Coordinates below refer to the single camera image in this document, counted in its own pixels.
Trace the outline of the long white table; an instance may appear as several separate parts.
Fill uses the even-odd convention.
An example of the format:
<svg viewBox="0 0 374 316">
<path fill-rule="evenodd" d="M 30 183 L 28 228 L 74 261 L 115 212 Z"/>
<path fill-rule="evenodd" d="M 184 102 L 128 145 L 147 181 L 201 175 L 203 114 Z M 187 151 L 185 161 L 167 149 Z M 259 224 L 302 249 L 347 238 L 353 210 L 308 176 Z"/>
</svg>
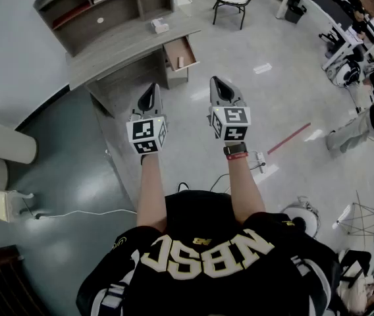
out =
<svg viewBox="0 0 374 316">
<path fill-rule="evenodd" d="M 334 62 L 350 55 L 355 47 L 363 44 L 352 27 L 351 18 L 333 0 L 301 0 L 301 2 L 306 7 L 313 8 L 321 13 L 344 40 L 340 49 L 322 66 L 323 70 L 327 70 Z M 282 0 L 275 16 L 277 19 L 284 18 L 287 3 L 288 0 Z"/>
</svg>

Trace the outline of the black lettered jersey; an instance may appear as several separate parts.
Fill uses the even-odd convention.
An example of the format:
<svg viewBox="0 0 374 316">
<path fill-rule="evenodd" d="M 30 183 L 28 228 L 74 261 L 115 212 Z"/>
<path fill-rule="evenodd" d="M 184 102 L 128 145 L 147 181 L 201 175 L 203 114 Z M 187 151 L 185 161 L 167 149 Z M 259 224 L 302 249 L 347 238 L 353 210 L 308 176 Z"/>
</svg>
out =
<svg viewBox="0 0 374 316">
<path fill-rule="evenodd" d="M 338 287 L 333 250 L 283 213 L 234 218 L 230 196 L 167 196 L 167 227 L 137 226 L 82 283 L 82 316 L 323 316 Z"/>
</svg>

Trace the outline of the white waste bin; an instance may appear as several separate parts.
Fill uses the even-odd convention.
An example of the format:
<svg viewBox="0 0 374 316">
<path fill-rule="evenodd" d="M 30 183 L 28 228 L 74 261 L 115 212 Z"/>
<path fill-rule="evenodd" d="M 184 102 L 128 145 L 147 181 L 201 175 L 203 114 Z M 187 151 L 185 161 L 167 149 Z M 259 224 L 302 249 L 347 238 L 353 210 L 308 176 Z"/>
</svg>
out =
<svg viewBox="0 0 374 316">
<path fill-rule="evenodd" d="M 176 0 L 178 8 L 187 16 L 192 16 L 192 0 Z"/>
</svg>

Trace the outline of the person's left forearm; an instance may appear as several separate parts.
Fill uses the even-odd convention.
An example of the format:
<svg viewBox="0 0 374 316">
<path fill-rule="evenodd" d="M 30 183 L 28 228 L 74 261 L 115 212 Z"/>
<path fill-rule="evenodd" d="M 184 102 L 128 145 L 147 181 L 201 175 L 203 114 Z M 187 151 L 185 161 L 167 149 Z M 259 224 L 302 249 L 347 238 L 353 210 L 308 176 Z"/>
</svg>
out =
<svg viewBox="0 0 374 316">
<path fill-rule="evenodd" d="M 140 194 L 137 206 L 137 225 L 164 232 L 167 227 L 165 193 L 157 153 L 142 159 Z"/>
</svg>

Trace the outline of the white tissue box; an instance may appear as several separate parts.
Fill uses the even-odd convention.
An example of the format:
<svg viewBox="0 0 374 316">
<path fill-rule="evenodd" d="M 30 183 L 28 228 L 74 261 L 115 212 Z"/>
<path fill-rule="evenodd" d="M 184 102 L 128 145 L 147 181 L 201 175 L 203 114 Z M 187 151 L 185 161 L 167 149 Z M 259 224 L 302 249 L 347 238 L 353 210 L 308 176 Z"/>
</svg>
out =
<svg viewBox="0 0 374 316">
<path fill-rule="evenodd" d="M 151 21 L 151 27 L 156 34 L 162 34 L 169 31 L 169 25 L 165 23 L 163 18 L 155 18 Z"/>
</svg>

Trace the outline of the grey wooden shelf hutch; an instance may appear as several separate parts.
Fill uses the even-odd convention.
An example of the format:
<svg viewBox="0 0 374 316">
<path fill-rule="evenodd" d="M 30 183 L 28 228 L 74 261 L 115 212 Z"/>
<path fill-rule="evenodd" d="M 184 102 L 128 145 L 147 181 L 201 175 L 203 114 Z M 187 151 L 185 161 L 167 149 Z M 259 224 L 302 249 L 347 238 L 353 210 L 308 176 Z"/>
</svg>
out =
<svg viewBox="0 0 374 316">
<path fill-rule="evenodd" d="M 69 55 L 75 56 L 100 35 L 132 20 L 174 11 L 174 0 L 35 0 L 34 8 Z M 98 18 L 104 21 L 97 23 Z"/>
</svg>

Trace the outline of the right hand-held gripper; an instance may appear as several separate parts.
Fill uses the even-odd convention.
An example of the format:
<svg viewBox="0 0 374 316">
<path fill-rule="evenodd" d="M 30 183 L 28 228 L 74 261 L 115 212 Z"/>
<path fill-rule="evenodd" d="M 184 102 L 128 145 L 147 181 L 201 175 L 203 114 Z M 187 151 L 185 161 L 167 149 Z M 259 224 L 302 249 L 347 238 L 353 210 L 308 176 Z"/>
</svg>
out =
<svg viewBox="0 0 374 316">
<path fill-rule="evenodd" d="M 242 92 L 224 78 L 213 76 L 209 81 L 208 121 L 214 136 L 222 141 L 244 141 L 251 126 L 250 108 L 244 105 Z"/>
</svg>

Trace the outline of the white power strip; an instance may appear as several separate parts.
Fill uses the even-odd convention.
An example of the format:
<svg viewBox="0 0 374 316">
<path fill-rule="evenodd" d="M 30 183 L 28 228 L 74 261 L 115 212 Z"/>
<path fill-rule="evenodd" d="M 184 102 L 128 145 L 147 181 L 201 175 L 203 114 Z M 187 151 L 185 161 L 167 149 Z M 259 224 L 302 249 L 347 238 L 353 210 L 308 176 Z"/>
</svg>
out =
<svg viewBox="0 0 374 316">
<path fill-rule="evenodd" d="M 251 171 L 258 170 L 261 174 L 265 174 L 267 171 L 264 154 L 256 150 L 249 152 L 248 165 Z"/>
</svg>

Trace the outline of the overturned white stool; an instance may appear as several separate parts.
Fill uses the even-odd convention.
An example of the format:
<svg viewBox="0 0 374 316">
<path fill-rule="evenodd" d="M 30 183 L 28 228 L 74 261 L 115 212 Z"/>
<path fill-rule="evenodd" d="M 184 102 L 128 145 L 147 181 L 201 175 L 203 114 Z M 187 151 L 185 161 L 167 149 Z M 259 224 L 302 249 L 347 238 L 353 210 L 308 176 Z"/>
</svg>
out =
<svg viewBox="0 0 374 316">
<path fill-rule="evenodd" d="M 11 223 L 23 213 L 30 213 L 27 200 L 33 199 L 34 194 L 22 194 L 16 190 L 0 190 L 0 220 Z"/>
</svg>

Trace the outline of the grey wooden desk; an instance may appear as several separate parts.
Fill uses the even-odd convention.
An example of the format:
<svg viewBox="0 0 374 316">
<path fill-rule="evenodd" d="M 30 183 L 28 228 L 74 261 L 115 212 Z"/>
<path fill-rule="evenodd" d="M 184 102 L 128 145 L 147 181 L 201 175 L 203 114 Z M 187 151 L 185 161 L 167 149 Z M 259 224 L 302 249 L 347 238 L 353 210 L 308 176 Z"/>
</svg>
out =
<svg viewBox="0 0 374 316">
<path fill-rule="evenodd" d="M 167 89 L 187 82 L 188 76 L 181 74 L 188 74 L 192 66 L 173 72 L 163 44 L 184 36 L 189 40 L 190 35 L 201 31 L 200 25 L 182 11 L 168 14 L 163 20 L 169 25 L 168 32 L 156 34 L 150 21 L 132 20 L 105 32 L 76 56 L 67 55 L 69 88 L 85 88 L 113 117 L 114 108 L 108 93 L 117 82 L 115 75 L 128 66 L 138 70 L 138 61 L 150 55 L 157 57 L 157 69 Z"/>
</svg>

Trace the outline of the person's right forearm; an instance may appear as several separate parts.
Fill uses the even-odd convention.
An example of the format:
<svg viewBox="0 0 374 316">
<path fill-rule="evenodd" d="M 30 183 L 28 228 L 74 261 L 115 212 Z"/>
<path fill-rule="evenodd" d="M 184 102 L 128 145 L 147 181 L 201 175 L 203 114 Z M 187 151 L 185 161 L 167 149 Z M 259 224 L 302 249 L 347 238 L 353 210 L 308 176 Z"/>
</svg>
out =
<svg viewBox="0 0 374 316">
<path fill-rule="evenodd" d="M 244 223 L 255 213 L 266 212 L 260 191 L 254 181 L 246 158 L 228 161 L 230 196 L 234 216 Z"/>
</svg>

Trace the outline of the black bin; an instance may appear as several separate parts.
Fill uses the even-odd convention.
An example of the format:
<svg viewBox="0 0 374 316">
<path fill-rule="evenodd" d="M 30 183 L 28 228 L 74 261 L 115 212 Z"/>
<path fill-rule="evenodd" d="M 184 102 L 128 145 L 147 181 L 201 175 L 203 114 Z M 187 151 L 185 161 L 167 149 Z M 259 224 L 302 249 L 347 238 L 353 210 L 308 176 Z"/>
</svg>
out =
<svg viewBox="0 0 374 316">
<path fill-rule="evenodd" d="M 284 14 L 284 19 L 290 23 L 297 24 L 306 12 L 305 6 L 289 5 Z"/>
</svg>

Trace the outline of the wooden drawer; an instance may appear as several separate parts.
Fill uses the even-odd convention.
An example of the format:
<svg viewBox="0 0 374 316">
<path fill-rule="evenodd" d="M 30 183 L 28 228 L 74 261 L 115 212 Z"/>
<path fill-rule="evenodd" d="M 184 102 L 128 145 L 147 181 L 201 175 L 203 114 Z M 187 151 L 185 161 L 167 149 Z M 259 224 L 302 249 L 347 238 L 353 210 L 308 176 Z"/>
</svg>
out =
<svg viewBox="0 0 374 316">
<path fill-rule="evenodd" d="M 173 72 L 181 71 L 199 63 L 187 36 L 163 44 L 163 49 Z M 184 57 L 184 66 L 178 68 L 178 57 Z"/>
</svg>

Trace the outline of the white headset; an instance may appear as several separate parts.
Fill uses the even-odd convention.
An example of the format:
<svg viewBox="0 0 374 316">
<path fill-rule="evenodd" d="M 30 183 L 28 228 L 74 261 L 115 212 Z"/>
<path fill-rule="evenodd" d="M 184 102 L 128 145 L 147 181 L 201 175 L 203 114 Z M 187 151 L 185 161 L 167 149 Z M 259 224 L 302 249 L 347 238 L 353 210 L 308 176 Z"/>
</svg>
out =
<svg viewBox="0 0 374 316">
<path fill-rule="evenodd" d="M 348 87 L 354 82 L 358 82 L 360 78 L 361 68 L 356 61 L 346 61 L 337 70 L 333 78 L 333 84 L 338 87 Z"/>
</svg>

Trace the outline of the white round device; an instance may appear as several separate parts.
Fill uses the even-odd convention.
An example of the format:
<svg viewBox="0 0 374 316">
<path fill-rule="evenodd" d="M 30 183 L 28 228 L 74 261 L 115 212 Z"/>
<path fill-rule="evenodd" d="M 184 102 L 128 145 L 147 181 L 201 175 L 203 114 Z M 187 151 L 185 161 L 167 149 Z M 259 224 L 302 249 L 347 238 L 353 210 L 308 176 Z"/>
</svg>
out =
<svg viewBox="0 0 374 316">
<path fill-rule="evenodd" d="M 297 201 L 286 206 L 281 213 L 287 215 L 301 231 L 316 238 L 321 226 L 321 219 L 318 210 L 306 197 L 298 197 Z"/>
</svg>

